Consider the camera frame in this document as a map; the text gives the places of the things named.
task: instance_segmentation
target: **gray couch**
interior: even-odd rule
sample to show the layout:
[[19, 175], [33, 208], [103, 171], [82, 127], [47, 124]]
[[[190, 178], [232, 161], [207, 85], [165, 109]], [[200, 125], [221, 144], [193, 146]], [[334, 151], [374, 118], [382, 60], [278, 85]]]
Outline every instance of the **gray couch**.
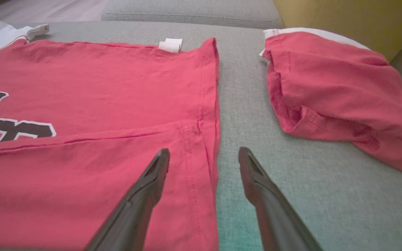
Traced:
[[[112, 4], [104, 19], [108, 11], [113, 13]], [[226, 20], [219, 24], [236, 26]], [[136, 21], [50, 25], [49, 34], [37, 39], [157, 44], [165, 38], [183, 38], [183, 50], [188, 51], [207, 38], [217, 38], [222, 130], [217, 188], [220, 251], [263, 250], [255, 210], [241, 184], [240, 146], [254, 152], [324, 250], [402, 250], [402, 173], [349, 143], [294, 138], [280, 129], [269, 103], [266, 64], [258, 56], [264, 48], [262, 30]]]
[[102, 20], [282, 28], [272, 0], [110, 0], [102, 13]]

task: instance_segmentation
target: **wooden floor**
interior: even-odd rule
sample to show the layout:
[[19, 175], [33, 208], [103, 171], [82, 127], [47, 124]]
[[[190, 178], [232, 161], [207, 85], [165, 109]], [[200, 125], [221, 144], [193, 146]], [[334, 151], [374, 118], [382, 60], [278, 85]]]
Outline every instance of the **wooden floor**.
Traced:
[[0, 5], [8, 24], [98, 21], [109, 0], [10, 0]]

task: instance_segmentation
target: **white clothing tag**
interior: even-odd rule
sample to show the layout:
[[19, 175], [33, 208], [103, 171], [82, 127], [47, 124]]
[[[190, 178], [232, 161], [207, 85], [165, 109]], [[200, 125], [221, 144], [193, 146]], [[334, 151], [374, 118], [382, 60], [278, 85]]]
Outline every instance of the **white clothing tag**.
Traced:
[[161, 42], [159, 42], [159, 49], [164, 50], [164, 51], [169, 51], [172, 53], [178, 53], [179, 52], [179, 44], [161, 41]]
[[182, 47], [182, 38], [166, 38], [165, 42], [177, 43], [179, 45], [179, 49]]

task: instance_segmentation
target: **yellow cushion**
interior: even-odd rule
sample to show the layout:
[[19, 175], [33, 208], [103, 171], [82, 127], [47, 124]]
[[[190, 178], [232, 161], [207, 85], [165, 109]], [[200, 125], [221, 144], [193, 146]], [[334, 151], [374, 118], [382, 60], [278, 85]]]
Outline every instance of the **yellow cushion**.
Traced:
[[274, 0], [284, 27], [354, 39], [391, 60], [402, 49], [402, 0]]

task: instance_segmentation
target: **red shirt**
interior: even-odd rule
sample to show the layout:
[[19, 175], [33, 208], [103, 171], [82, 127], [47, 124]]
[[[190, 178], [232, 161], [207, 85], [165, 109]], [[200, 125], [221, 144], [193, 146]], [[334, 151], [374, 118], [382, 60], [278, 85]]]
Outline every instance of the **red shirt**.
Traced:
[[85, 247], [156, 152], [146, 250], [217, 250], [218, 54], [16, 40], [0, 50], [0, 246]]
[[398, 71], [381, 54], [350, 45], [354, 41], [277, 30], [268, 36], [271, 31], [263, 56], [270, 60], [268, 90], [282, 129], [301, 138], [350, 141], [402, 170]]

